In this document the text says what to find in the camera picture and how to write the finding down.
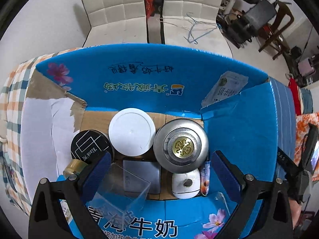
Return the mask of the person's right hand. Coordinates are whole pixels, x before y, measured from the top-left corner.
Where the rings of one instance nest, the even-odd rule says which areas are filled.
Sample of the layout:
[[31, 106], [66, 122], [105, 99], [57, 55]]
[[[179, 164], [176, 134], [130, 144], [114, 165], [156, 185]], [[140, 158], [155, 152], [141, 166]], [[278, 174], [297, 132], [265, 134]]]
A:
[[291, 198], [289, 198], [289, 205], [292, 217], [292, 227], [295, 228], [301, 214], [302, 206], [298, 204], [297, 201]]

